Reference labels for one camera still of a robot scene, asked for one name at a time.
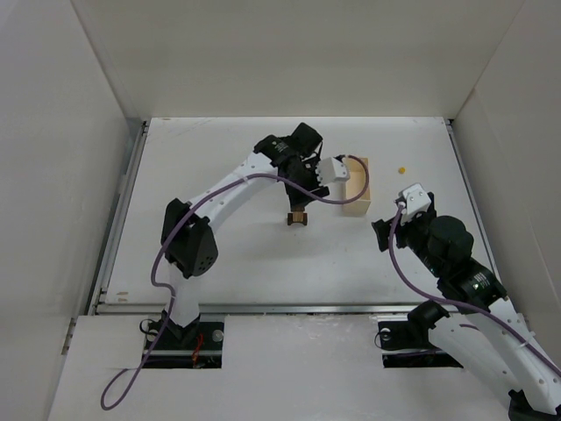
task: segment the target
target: cable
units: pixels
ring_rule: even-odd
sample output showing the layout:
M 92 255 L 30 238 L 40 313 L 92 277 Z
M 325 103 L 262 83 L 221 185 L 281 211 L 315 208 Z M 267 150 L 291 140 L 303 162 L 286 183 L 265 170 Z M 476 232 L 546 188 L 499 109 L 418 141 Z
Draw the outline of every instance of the cable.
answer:
M 196 348 L 191 354 L 191 360 L 193 360 L 193 368 L 195 368 L 196 361 L 199 359 L 199 352 L 201 352 L 201 347 L 203 343 L 204 343 L 204 337 L 202 333 L 199 333 L 199 336 L 196 337 Z
M 380 345 L 378 345 L 378 344 L 376 343 L 376 339 L 377 339 L 377 338 L 380 338 L 380 332 L 376 333 L 376 336 L 374 336 L 374 345 L 375 345 L 378 349 L 382 349 L 382 350 L 383 350 L 384 348 L 381 347 L 382 338 L 380 338 Z
M 156 337 L 152 341 L 152 344 L 146 350 L 146 353 L 145 353 L 144 357 L 142 358 L 142 361 L 140 362 L 140 364 L 138 364 L 138 367 L 135 369 L 134 374 L 132 375 L 132 378 L 129 380 L 129 383 L 127 384 L 127 386 L 124 388 L 123 394 L 111 405 L 107 405 L 105 403 L 105 397 L 106 397 L 107 393 L 111 389 L 111 386 L 113 385 L 113 383 L 121 375 L 123 375 L 124 373 L 126 373 L 130 369 L 129 368 L 122 369 L 107 384 L 107 386 L 103 390 L 103 393 L 102 393 L 102 396 L 101 396 L 101 406 L 102 406 L 103 410 L 112 410 L 112 409 L 116 408 L 121 402 L 123 402 L 124 398 L 127 396 L 129 391 L 131 390 L 132 385 L 137 380 L 137 377 L 140 374 L 140 370 L 146 364 L 146 362 L 148 361 L 148 358 L 150 358 L 150 354 L 152 353 L 153 349 L 156 347 L 156 344 L 158 343 L 158 340 L 160 340 L 161 335 L 166 330 L 167 324 L 169 323 L 170 315 L 172 313 L 172 309 L 173 309 L 174 304 L 175 304 L 175 288 L 169 283 L 156 281 L 156 273 L 158 272 L 158 266 L 160 265 L 161 259 L 162 259 L 162 257 L 164 257 L 164 254 L 166 253 L 167 248 L 172 243 L 172 241 L 174 240 L 177 233 L 187 223 L 187 221 L 189 221 L 189 219 L 195 214 L 195 212 L 201 206 L 203 206 L 205 203 L 207 203 L 210 199 L 212 199 L 216 196 L 219 196 L 219 195 L 223 194 L 225 191 L 227 191 L 229 189 L 233 189 L 234 187 L 237 187 L 238 185 L 246 182 L 247 180 L 251 180 L 253 178 L 268 178 L 268 179 L 271 179 L 271 180 L 276 180 L 277 182 L 284 182 L 285 184 L 292 187 L 293 189 L 299 190 L 304 195 L 306 195 L 308 197 L 311 197 L 312 199 L 317 200 L 318 202 L 322 202 L 322 203 L 347 204 L 347 203 L 355 202 L 356 200 L 359 200 L 362 197 L 362 195 L 364 195 L 366 193 L 366 190 L 368 189 L 368 184 L 370 183 L 370 174 L 368 173 L 368 166 L 360 158 L 358 158 L 354 155 L 346 155 L 346 156 L 348 158 L 352 159 L 352 160 L 357 161 L 362 166 L 362 168 L 365 170 L 365 185 L 364 185 L 363 189 L 355 197 L 351 197 L 350 199 L 346 199 L 346 200 L 325 199 L 323 197 L 317 196 L 317 195 L 307 191 L 305 188 L 299 186 L 295 182 L 290 181 L 288 178 L 284 178 L 284 177 L 281 177 L 279 175 L 272 175 L 272 174 L 265 174 L 265 173 L 255 173 L 255 174 L 249 174 L 245 178 L 241 178 L 239 180 L 236 180 L 235 182 L 231 182 L 230 184 L 227 184 L 227 185 L 223 186 L 222 188 L 209 193 L 207 196 L 203 197 L 198 203 L 193 205 L 193 207 L 191 209 L 189 209 L 189 211 L 185 214 L 185 216 L 183 216 L 183 218 L 180 219 L 180 221 L 177 223 L 177 225 L 174 227 L 174 229 L 169 233 L 166 240 L 161 245 L 161 248 L 158 251 L 158 254 L 156 254 L 156 258 L 154 259 L 154 263 L 152 265 L 152 270 L 150 272 L 150 282 L 151 282 L 151 284 L 156 288 L 168 289 L 169 292 L 170 292 L 169 303 L 167 305 L 167 315 L 166 315 L 166 317 L 164 318 L 164 320 L 161 324 L 161 327 L 160 327 L 160 330 L 158 331 L 158 334 L 156 335 Z
M 423 357 L 426 355 L 436 355 L 439 352 L 441 353 L 442 351 L 438 348 L 435 348 L 435 349 L 427 349 L 426 351 L 415 351 L 411 353 L 387 353 L 385 355 L 392 356 L 392 357 L 409 358 L 409 357 Z
M 404 206 L 403 206 L 402 203 L 398 204 L 397 213 L 395 213 L 395 217 L 394 217 L 394 220 L 392 221 L 392 226 L 391 226 L 391 229 L 390 229 L 390 232 L 389 232 L 389 257 L 392 260 L 392 264 L 394 265 L 394 268 L 395 268 L 395 271 L 397 272 L 397 275 L 400 276 L 403 283 L 405 283 L 410 289 L 412 289 L 418 295 L 423 296 L 424 298 L 427 298 L 428 300 L 432 300 L 435 303 L 440 303 L 440 304 L 443 304 L 443 305 L 453 305 L 453 306 L 455 306 L 459 309 L 468 310 L 472 313 L 474 313 L 474 312 L 479 313 L 479 314 L 485 316 L 486 318 L 489 318 L 489 319 L 493 320 L 497 325 L 502 327 L 505 331 L 510 333 L 512 336 L 514 336 L 521 344 L 524 344 L 543 364 L 545 364 L 545 366 L 547 366 L 551 371 L 553 371 L 553 373 L 555 373 L 557 376 L 561 377 L 561 370 L 559 370 L 559 368 L 557 368 L 557 366 L 555 364 L 553 364 L 551 361 L 549 361 L 547 357 L 542 355 L 537 349 L 535 349 L 531 344 L 529 344 L 528 341 L 520 333 L 515 331 L 512 327 L 510 327 L 507 323 L 500 320 L 494 314 L 490 313 L 489 311 L 482 310 L 479 307 L 476 307 L 475 305 L 471 305 L 469 303 L 462 303 L 461 301 L 448 300 L 448 299 L 442 298 L 440 296 L 432 296 L 431 294 L 426 293 L 423 290 L 417 288 L 407 278 L 407 276 L 405 276 L 405 274 L 403 274 L 403 271 L 401 271 L 400 265 L 397 262 L 397 259 L 395 258 L 395 250 L 394 250 L 395 229 L 397 228 L 397 224 L 399 223 L 399 221 L 401 219 L 401 211 L 403 210 L 403 207 Z
M 138 328 L 140 329 L 141 332 L 143 332 L 145 335 L 149 335 L 150 334 L 150 327 L 148 327 L 148 330 L 146 330 L 144 327 L 142 327 L 142 324 L 144 322 L 152 322 L 152 323 L 156 323 L 155 320 L 152 320 L 151 318 L 145 318 L 143 320 L 140 320 L 140 325 L 138 326 Z

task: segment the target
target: black bracket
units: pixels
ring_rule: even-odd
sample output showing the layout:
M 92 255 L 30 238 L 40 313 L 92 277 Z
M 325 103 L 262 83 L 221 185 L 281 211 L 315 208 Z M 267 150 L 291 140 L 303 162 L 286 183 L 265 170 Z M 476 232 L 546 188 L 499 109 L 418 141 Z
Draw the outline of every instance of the black bracket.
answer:
M 433 301 L 419 304 L 407 315 L 407 321 L 380 321 L 380 346 L 387 351 L 401 349 L 433 349 L 429 342 L 429 329 L 450 314 L 444 307 Z
M 144 326 L 141 323 L 140 330 L 146 334 L 145 352 L 152 344 L 148 335 L 161 328 L 166 316 L 163 311 L 160 320 L 149 320 Z M 169 320 L 146 362 L 146 368 L 220 368 L 223 343 L 224 322 L 196 318 L 189 325 L 180 327 Z
M 277 137 L 269 135 L 254 148 L 255 153 L 262 153 L 271 160 L 271 165 L 279 169 L 281 177 L 288 178 L 300 187 L 326 197 L 330 190 L 320 186 L 317 180 L 316 166 L 321 160 L 322 136 L 312 127 L 300 123 L 289 136 Z M 313 199 L 290 186 L 285 187 L 290 202 L 290 209 L 305 208 Z
M 183 203 L 179 199 L 174 199 L 167 205 L 161 234 L 162 244 L 189 209 L 189 203 Z M 199 218 L 197 215 L 193 215 L 179 230 L 166 250 L 166 260 L 175 263 L 185 279 L 207 272 L 217 261 L 217 257 L 217 243 L 209 226 L 209 219 Z

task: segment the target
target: white enclosure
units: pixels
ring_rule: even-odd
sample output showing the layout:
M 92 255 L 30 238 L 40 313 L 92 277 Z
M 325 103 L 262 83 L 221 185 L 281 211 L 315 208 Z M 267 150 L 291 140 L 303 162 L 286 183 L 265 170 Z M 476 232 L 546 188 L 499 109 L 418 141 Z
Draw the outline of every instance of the white enclosure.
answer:
M 391 199 L 405 181 L 422 182 L 435 190 L 444 213 L 466 221 L 476 235 L 476 257 L 498 269 L 516 309 L 527 317 L 550 357 L 561 363 L 561 228 L 556 218 L 561 202 L 556 172 L 561 155 L 559 22 L 561 3 L 556 0 L 0 0 L 3 420 L 47 419 L 59 380 L 51 420 L 77 419 L 82 405 L 89 417 L 84 419 L 153 419 L 160 414 L 150 408 L 161 408 L 162 396 L 154 397 L 153 406 L 142 414 L 138 408 L 127 411 L 127 405 L 146 402 L 147 390 L 153 389 L 151 376 L 157 383 L 165 376 L 159 373 L 143 373 L 118 413 L 101 413 L 97 406 L 114 368 L 138 361 L 132 348 L 140 334 L 136 326 L 129 329 L 138 324 L 137 316 L 81 316 L 74 341 L 68 330 L 74 325 L 71 321 L 95 308 L 87 303 L 97 293 L 107 312 L 114 306 L 126 313 L 126 304 L 156 304 L 161 309 L 166 296 L 144 285 L 158 244 L 156 222 L 161 222 L 162 207 L 176 196 L 188 199 L 201 193 L 207 178 L 215 182 L 225 175 L 263 133 L 290 132 L 306 116 L 350 117 L 365 125 L 361 132 L 356 125 L 350 129 L 340 123 L 342 119 L 309 119 L 324 135 L 326 152 L 329 148 L 331 153 L 358 152 L 370 158 L 374 178 L 369 214 L 347 218 L 335 208 L 314 204 L 311 225 L 292 227 L 298 231 L 291 238 L 294 232 L 280 224 L 287 210 L 281 186 L 263 192 L 248 204 L 256 207 L 258 221 L 239 214 L 218 233 L 223 266 L 217 264 L 215 278 L 210 278 L 211 272 L 205 277 L 206 303 L 223 303 L 226 296 L 234 297 L 233 304 L 415 302 L 395 279 L 386 282 L 391 276 L 388 257 L 377 253 L 368 222 L 391 216 Z M 212 120 L 206 129 L 189 132 L 180 125 L 176 134 L 166 132 L 166 125 L 195 121 L 183 118 L 215 117 L 227 118 Z M 256 121 L 250 119 L 254 117 L 267 118 L 262 120 L 266 125 L 248 124 Z M 172 119 L 154 119 L 152 137 L 142 148 L 141 124 L 152 118 Z M 234 124 L 234 118 L 245 123 Z M 447 127 L 453 129 L 454 139 L 448 137 Z M 236 147 L 223 150 L 218 138 L 226 138 L 227 132 Z M 172 139 L 159 143 L 154 137 L 158 133 Z M 349 133 L 356 137 L 347 139 Z M 365 133 L 373 135 L 371 143 L 357 140 Z M 177 150 L 170 146 L 173 142 Z M 191 149 L 204 154 L 204 160 L 189 156 Z M 148 180 L 159 180 L 170 162 L 176 169 L 184 164 L 178 176 L 187 177 L 194 168 L 199 178 L 184 187 L 177 183 L 159 189 L 154 182 L 154 196 L 149 196 Z M 408 169 L 405 175 L 397 173 L 400 166 Z M 144 220 L 138 221 L 142 211 L 150 225 L 146 230 L 140 229 Z M 287 260 L 295 253 L 290 246 L 294 238 L 300 246 L 321 243 L 321 255 L 312 257 L 330 264 L 338 253 L 326 246 L 327 233 L 320 223 L 333 226 L 334 233 L 357 233 L 357 242 L 345 245 L 352 257 L 323 273 L 328 292 L 319 290 L 314 271 L 305 288 L 291 278 L 289 289 L 259 292 L 258 279 L 251 277 L 250 262 L 243 256 L 254 253 L 253 263 L 265 269 L 268 263 L 260 258 L 275 236 Z M 234 236 L 249 224 L 267 228 L 261 227 L 253 249 L 236 247 Z M 121 237 L 118 228 L 123 225 Z M 491 261 L 479 225 L 488 238 Z M 138 239 L 134 232 L 141 232 Z M 127 245 L 139 239 L 137 258 L 137 251 Z M 106 243 L 116 252 L 114 267 L 100 257 Z M 142 261 L 137 264 L 132 258 Z M 408 273 L 423 270 L 407 253 L 399 258 Z M 336 278 L 358 262 L 364 263 L 360 275 L 341 289 Z M 371 272 L 364 269 L 366 263 L 372 264 Z M 277 282 L 280 263 L 275 264 L 269 267 Z M 290 275 L 308 266 L 300 259 Z M 110 282 L 96 289 L 97 273 L 104 269 L 109 269 Z M 224 289 L 218 275 L 224 277 L 230 269 L 236 279 Z M 144 279 L 131 281 L 141 276 Z M 429 276 L 415 276 L 424 288 L 434 288 Z M 250 393 L 276 376 L 288 382 L 290 373 L 298 372 L 309 382 L 325 373 L 327 380 L 333 376 L 360 385 L 356 399 L 331 387 L 293 395 L 300 411 L 276 411 L 279 419 L 411 419 L 414 413 L 407 406 L 381 409 L 400 393 L 407 397 L 400 405 L 405 401 L 422 407 L 415 419 L 506 419 L 503 409 L 468 374 L 381 370 L 380 355 L 363 340 L 375 332 L 368 316 L 337 318 L 338 329 L 322 331 L 325 342 L 310 336 L 325 328 L 327 322 L 321 320 L 302 317 L 300 337 L 300 327 L 291 325 L 294 320 L 288 317 L 229 318 L 235 334 L 226 342 L 228 362 L 244 367 L 239 341 L 257 334 L 262 338 L 261 330 L 274 328 L 294 347 L 301 346 L 302 353 L 321 355 L 318 361 L 329 369 L 324 371 L 319 362 L 308 367 L 302 360 L 290 367 L 283 360 L 288 368 L 282 377 L 267 370 L 262 359 L 262 377 L 224 370 L 220 375 L 237 378 L 220 387 L 213 383 L 216 379 L 197 381 L 218 388 L 226 406 L 235 401 L 229 382 L 244 384 Z M 347 352 L 338 345 L 342 337 L 353 339 L 356 347 L 348 345 L 348 352 L 362 361 L 359 366 L 350 361 L 332 366 L 333 359 Z M 327 349 L 331 345 L 332 353 Z M 273 339 L 261 340 L 259 346 L 253 349 L 271 358 L 277 355 L 279 361 L 286 358 Z M 204 373 L 168 373 L 173 386 L 164 393 L 172 393 L 175 385 L 187 387 L 192 375 Z M 381 383 L 374 382 L 374 376 Z M 436 395 L 416 387 L 428 379 L 445 382 L 446 400 L 457 412 L 446 405 L 431 408 Z M 376 396 L 370 389 L 380 384 L 394 389 L 388 386 Z M 469 407 L 455 400 L 460 390 L 469 396 Z M 202 409 L 208 390 L 191 393 L 198 406 L 188 414 L 203 419 L 209 414 Z M 247 402 L 244 393 L 241 402 Z M 187 412 L 176 402 L 181 398 L 175 394 L 164 406 L 183 416 Z M 267 394 L 263 399 L 277 404 Z M 322 411 L 314 412 L 318 407 Z M 236 408 L 232 414 L 228 419 L 268 415 L 259 408 L 254 413 Z M 209 415 L 220 417 L 218 412 Z

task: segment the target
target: small wooden object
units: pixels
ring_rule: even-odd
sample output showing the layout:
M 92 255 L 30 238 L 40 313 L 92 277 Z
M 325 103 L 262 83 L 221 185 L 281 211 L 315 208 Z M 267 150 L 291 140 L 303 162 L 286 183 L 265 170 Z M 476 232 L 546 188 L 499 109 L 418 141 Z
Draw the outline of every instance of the small wooden object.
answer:
M 288 213 L 287 225 L 292 225 L 292 224 L 307 225 L 308 213 L 304 212 L 303 208 L 301 210 L 294 210 Z
M 359 157 L 368 167 L 368 158 Z M 349 168 L 351 178 L 344 184 L 344 199 L 355 197 L 364 188 L 366 173 L 362 166 L 355 160 L 344 159 L 344 164 Z M 343 213 L 353 217 L 361 217 L 368 212 L 370 207 L 370 186 L 359 200 L 344 204 Z

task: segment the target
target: purple cable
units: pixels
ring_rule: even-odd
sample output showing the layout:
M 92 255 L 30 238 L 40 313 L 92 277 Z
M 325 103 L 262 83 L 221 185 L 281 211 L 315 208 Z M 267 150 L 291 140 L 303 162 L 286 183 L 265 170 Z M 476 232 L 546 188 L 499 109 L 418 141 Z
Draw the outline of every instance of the purple cable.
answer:
M 205 196 L 203 199 L 201 199 L 200 202 L 196 203 L 185 214 L 185 216 L 183 218 L 181 218 L 181 220 L 177 223 L 177 225 L 174 227 L 174 229 L 167 236 L 166 241 L 164 241 L 164 243 L 161 245 L 161 248 L 158 251 L 158 254 L 156 254 L 156 259 L 154 260 L 154 263 L 152 265 L 152 271 L 150 273 L 150 282 L 152 283 L 152 285 L 156 288 L 169 289 L 169 292 L 171 294 L 171 297 L 169 299 L 169 304 L 167 306 L 167 316 L 164 319 L 164 321 L 163 321 L 163 323 L 160 327 L 160 330 L 158 331 L 158 334 L 156 335 L 156 337 L 152 341 L 152 344 L 146 350 L 145 356 L 143 357 L 142 361 L 140 362 L 140 364 L 138 364 L 138 367 L 134 371 L 134 375 L 132 375 L 132 378 L 129 380 L 129 383 L 127 384 L 126 388 L 124 388 L 123 394 L 111 405 L 105 404 L 105 396 L 107 395 L 107 392 L 109 392 L 113 383 L 119 377 L 121 377 L 121 375 L 123 375 L 124 373 L 129 371 L 130 368 L 123 368 L 107 384 L 107 386 L 103 390 L 102 397 L 101 397 L 101 406 L 102 406 L 103 410 L 112 410 L 115 407 L 117 407 L 121 402 L 123 402 L 124 398 L 127 396 L 129 391 L 131 390 L 132 385 L 137 380 L 137 377 L 140 374 L 140 370 L 146 364 L 146 362 L 148 361 L 148 358 L 150 358 L 150 354 L 152 353 L 153 349 L 156 347 L 156 344 L 158 343 L 158 340 L 160 340 L 162 333 L 166 330 L 167 323 L 169 322 L 169 318 L 170 318 L 170 315 L 172 313 L 172 309 L 173 309 L 174 304 L 175 304 L 175 288 L 169 283 L 157 282 L 156 281 L 156 273 L 158 272 L 158 266 L 160 265 L 160 261 L 161 261 L 162 257 L 164 257 L 164 254 L 166 253 L 167 248 L 169 247 L 171 242 L 174 240 L 174 237 L 177 235 L 177 233 L 180 231 L 180 229 L 187 223 L 187 221 L 193 216 L 193 214 L 195 214 L 195 212 L 201 206 L 203 206 L 205 203 L 207 203 L 213 197 L 221 195 L 225 191 L 227 191 L 229 189 L 233 189 L 234 187 L 237 187 L 238 185 L 244 183 L 246 180 L 251 180 L 253 178 L 269 178 L 271 180 L 276 180 L 277 182 L 284 182 L 288 186 L 301 191 L 304 195 L 306 195 L 308 197 L 311 197 L 312 199 L 317 200 L 318 202 L 322 202 L 322 203 L 347 204 L 347 203 L 354 202 L 356 200 L 359 200 L 362 197 L 362 195 L 364 195 L 366 193 L 366 189 L 368 189 L 368 184 L 370 183 L 370 174 L 368 173 L 368 166 L 360 158 L 358 158 L 354 155 L 346 155 L 346 156 L 348 158 L 351 158 L 352 160 L 357 161 L 362 166 L 362 168 L 365 170 L 365 186 L 355 197 L 351 197 L 350 199 L 346 199 L 346 200 L 324 199 L 323 197 L 317 196 L 317 195 L 307 191 L 305 188 L 299 186 L 295 182 L 291 182 L 288 178 L 280 177 L 278 175 L 266 174 L 266 173 L 256 173 L 256 174 L 250 174 L 246 178 L 241 178 L 239 180 L 236 180 L 235 182 L 231 182 L 230 184 L 227 184 L 227 185 L 223 186 L 222 188 L 209 193 L 207 196 Z
M 395 271 L 397 272 L 397 275 L 400 276 L 403 283 L 405 283 L 410 289 L 412 289 L 418 295 L 423 296 L 428 300 L 432 300 L 435 303 L 440 303 L 440 304 L 444 304 L 444 305 L 453 305 L 453 306 L 455 306 L 459 309 L 464 309 L 464 310 L 468 310 L 470 312 L 479 313 L 479 314 L 485 316 L 486 318 L 490 318 L 497 325 L 502 327 L 505 331 L 510 333 L 512 336 L 514 336 L 521 344 L 526 344 L 525 346 L 543 364 L 545 364 L 557 376 L 561 377 L 561 370 L 559 370 L 559 368 L 557 368 L 557 366 L 555 364 L 553 364 L 551 361 L 549 361 L 544 355 L 542 355 L 531 344 L 527 344 L 527 340 L 520 333 L 515 331 L 512 327 L 510 327 L 505 322 L 500 320 L 494 314 L 490 313 L 489 311 L 482 310 L 479 307 L 476 307 L 475 305 L 471 305 L 471 304 L 468 304 L 468 303 L 462 303 L 461 301 L 447 300 L 447 299 L 442 298 L 440 296 L 432 296 L 431 294 L 428 294 L 428 293 L 424 292 L 423 290 L 417 288 L 413 283 L 411 283 L 411 281 L 407 278 L 407 276 L 405 276 L 405 274 L 403 274 L 403 272 L 401 271 L 400 265 L 397 262 L 397 259 L 395 258 L 395 251 L 394 251 L 395 229 L 397 228 L 397 224 L 399 223 L 399 221 L 401 219 L 401 211 L 402 210 L 403 210 L 403 204 L 400 203 L 398 205 L 397 213 L 395 214 L 394 220 L 392 221 L 392 227 L 391 227 L 390 232 L 389 232 L 389 257 L 392 260 L 392 264 L 394 265 L 394 268 L 395 268 Z

